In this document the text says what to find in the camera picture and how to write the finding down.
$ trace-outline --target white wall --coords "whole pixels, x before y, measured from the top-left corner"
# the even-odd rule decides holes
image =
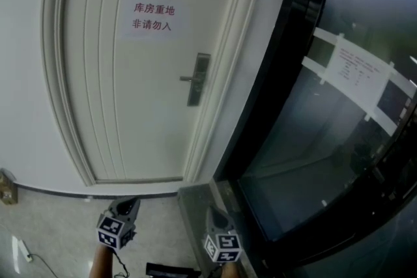
[[[208,182],[236,126],[281,0],[258,0],[254,19],[199,178]],[[0,168],[34,188],[97,195],[165,193],[183,182],[85,187],[50,105],[40,52],[41,0],[0,0]]]

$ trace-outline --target white paper notice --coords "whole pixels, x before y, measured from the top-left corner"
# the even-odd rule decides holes
[[[186,34],[188,7],[181,0],[121,0],[118,37],[122,40],[169,40]]]
[[[386,62],[338,36],[323,79],[374,117],[392,70]]]

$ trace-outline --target door handle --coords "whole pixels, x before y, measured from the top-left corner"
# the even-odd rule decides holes
[[[180,81],[191,83],[190,93],[188,95],[187,105],[194,107],[200,104],[201,94],[203,92],[204,82],[209,69],[210,55],[199,53],[195,62],[194,74],[192,77],[180,76]]]

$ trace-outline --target forearm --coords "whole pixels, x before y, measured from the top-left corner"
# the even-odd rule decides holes
[[[111,278],[113,275],[113,252],[109,247],[98,245],[89,278]]]

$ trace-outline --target floor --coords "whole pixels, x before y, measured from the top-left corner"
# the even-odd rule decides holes
[[[110,202],[20,189],[18,205],[0,203],[0,278],[53,277],[39,259],[27,263],[20,251],[13,251],[13,236],[42,256],[59,278],[88,277],[95,227]],[[147,262],[198,268],[176,197],[142,200],[136,227],[135,239],[119,252],[132,278],[145,277]],[[114,274],[122,271],[113,263]]]

